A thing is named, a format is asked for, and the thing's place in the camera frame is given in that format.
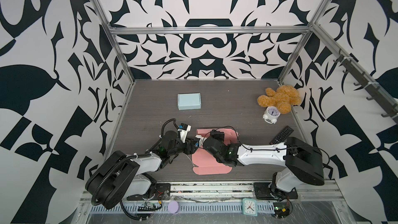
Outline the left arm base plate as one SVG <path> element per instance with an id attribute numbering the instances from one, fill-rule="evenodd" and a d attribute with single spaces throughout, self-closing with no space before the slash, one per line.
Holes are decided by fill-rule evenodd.
<path id="1" fill-rule="evenodd" d="M 169 200 L 170 199 L 170 183 L 151 184 L 149 189 L 142 195 L 134 194 L 127 196 L 128 201 L 144 201 L 144 200 Z"/>

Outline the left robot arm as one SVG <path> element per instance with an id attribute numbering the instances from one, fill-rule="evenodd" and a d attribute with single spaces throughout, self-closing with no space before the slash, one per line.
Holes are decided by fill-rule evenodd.
<path id="1" fill-rule="evenodd" d="M 145 153 L 126 155 L 120 150 L 88 179 L 85 189 L 93 206 L 115 207 L 124 198 L 155 194 L 157 181 L 149 175 L 172 163 L 180 153 L 191 155 L 200 146 L 200 138 L 188 138 L 185 131 L 167 131 Z"/>

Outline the light blue paper box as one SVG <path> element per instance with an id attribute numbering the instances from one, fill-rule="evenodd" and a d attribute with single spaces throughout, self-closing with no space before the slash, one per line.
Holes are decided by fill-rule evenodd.
<path id="1" fill-rule="evenodd" d="M 177 98 L 177 106 L 180 111 L 201 109 L 202 102 L 200 93 L 178 94 Z"/>

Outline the pink paper box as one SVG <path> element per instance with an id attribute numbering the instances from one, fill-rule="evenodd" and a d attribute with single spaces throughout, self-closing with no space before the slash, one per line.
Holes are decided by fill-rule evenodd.
<path id="1" fill-rule="evenodd" d="M 237 143 L 235 131 L 232 129 L 222 128 L 218 131 L 224 133 L 224 143 L 226 145 Z M 218 163 L 206 150 L 199 148 L 191 157 L 194 164 L 193 171 L 197 175 L 228 174 L 232 171 L 231 167 Z"/>

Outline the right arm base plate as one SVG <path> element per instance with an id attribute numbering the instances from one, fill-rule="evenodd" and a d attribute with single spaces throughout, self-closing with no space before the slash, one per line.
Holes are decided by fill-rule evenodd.
<path id="1" fill-rule="evenodd" d="M 299 198 L 295 188 L 290 192 L 284 192 L 277 189 L 272 183 L 254 183 L 255 197 L 259 200 L 296 200 Z"/>

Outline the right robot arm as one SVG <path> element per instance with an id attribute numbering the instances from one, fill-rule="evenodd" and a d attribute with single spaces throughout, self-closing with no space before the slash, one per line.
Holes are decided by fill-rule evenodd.
<path id="1" fill-rule="evenodd" d="M 324 185 L 323 158 L 319 148 L 295 137 L 262 146 L 224 143 L 224 133 L 212 130 L 202 142 L 202 148 L 218 163 L 229 167 L 265 164 L 284 167 L 273 175 L 269 191 L 274 198 L 284 198 L 298 185 Z"/>

